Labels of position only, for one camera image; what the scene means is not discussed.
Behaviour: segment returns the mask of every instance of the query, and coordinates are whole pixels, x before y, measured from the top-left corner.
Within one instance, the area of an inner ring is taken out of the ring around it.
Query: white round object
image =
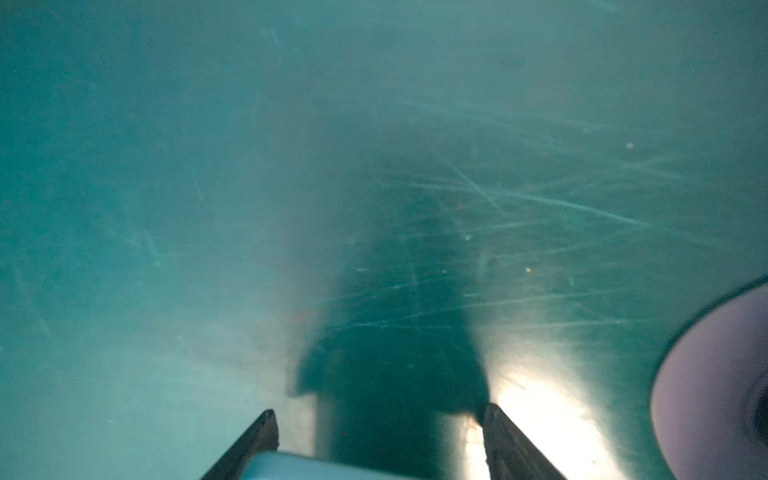
[[[707,309],[659,369],[650,415],[678,480],[768,478],[767,282]]]

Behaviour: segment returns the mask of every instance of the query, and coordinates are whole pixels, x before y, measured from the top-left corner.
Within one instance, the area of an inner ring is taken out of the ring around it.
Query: green surface
[[[486,399],[671,478],[655,370],[768,266],[758,7],[0,8],[0,478],[198,478],[266,408],[483,478]]]

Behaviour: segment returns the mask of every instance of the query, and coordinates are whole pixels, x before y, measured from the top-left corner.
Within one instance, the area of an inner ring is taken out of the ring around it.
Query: light blue object
[[[264,452],[253,457],[241,480],[407,480],[412,477],[390,475],[364,468],[319,462],[286,453]]]

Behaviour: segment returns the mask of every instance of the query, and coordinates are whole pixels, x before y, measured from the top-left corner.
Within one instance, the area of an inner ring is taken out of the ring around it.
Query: dark hole
[[[760,400],[757,401],[755,428],[757,430],[757,435],[760,436],[760,440],[768,445],[768,388],[763,390]]]

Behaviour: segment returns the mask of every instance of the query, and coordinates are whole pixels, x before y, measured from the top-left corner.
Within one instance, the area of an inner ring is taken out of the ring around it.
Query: teal table surface
[[[6,2],[0,478],[280,448],[673,478],[671,343],[768,273],[748,2]]]

